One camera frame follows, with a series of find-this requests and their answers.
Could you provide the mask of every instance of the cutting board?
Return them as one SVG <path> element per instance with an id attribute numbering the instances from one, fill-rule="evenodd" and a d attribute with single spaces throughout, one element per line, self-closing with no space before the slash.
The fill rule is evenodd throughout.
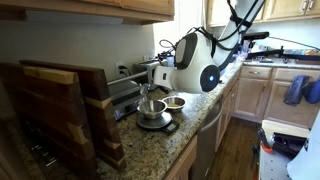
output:
<path id="1" fill-rule="evenodd" d="M 79 179 L 100 179 L 76 73 L 0 63 L 17 118 Z"/>
<path id="2" fill-rule="evenodd" d="M 97 156 L 116 170 L 123 171 L 126 162 L 104 70 L 34 60 L 20 60 L 20 64 L 78 74 Z"/>

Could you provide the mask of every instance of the blue cloth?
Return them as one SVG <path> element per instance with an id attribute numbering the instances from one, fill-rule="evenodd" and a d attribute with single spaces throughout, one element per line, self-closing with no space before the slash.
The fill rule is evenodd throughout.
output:
<path id="1" fill-rule="evenodd" d="M 296 75 L 284 97 L 284 103 L 290 106 L 300 104 L 302 99 L 302 88 L 308 84 L 309 76 Z"/>
<path id="2" fill-rule="evenodd" d="M 309 83 L 302 89 L 302 94 L 307 102 L 316 104 L 320 102 L 320 78 L 315 82 Z"/>

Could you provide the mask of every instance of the small bowl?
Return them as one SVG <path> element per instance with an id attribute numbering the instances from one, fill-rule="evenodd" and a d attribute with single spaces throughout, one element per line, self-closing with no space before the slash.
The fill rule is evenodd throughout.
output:
<path id="1" fill-rule="evenodd" d="M 162 101 L 167 103 L 167 110 L 169 112 L 173 112 L 173 113 L 181 112 L 181 110 L 185 104 L 184 99 L 182 99 L 180 97 L 176 97 L 176 96 L 166 97 L 166 98 L 162 99 Z"/>
<path id="2" fill-rule="evenodd" d="M 140 104 L 137 110 L 147 119 L 157 119 L 167 109 L 167 104 L 163 101 L 149 100 Z"/>

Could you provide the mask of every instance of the countertop appliance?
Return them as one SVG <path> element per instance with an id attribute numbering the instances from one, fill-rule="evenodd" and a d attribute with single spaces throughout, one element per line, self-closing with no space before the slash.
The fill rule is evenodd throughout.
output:
<path id="1" fill-rule="evenodd" d="M 222 115 L 222 97 L 217 101 L 198 130 L 197 156 L 190 169 L 191 179 L 206 179 L 211 168 Z"/>
<path id="2" fill-rule="evenodd" d="M 142 79 L 142 82 L 140 83 L 148 83 L 150 84 L 149 90 L 154 90 L 157 86 L 153 84 L 153 74 L 154 70 L 157 66 L 168 66 L 168 61 L 166 59 L 161 61 L 161 64 L 158 60 L 153 59 L 150 61 L 144 61 L 133 64 L 133 72 L 134 73 L 140 73 L 147 71 L 147 77 Z"/>
<path id="3" fill-rule="evenodd" d="M 116 120 L 135 112 L 139 101 L 146 99 L 145 94 L 141 94 L 140 90 L 141 86 L 131 80 L 109 86 Z"/>

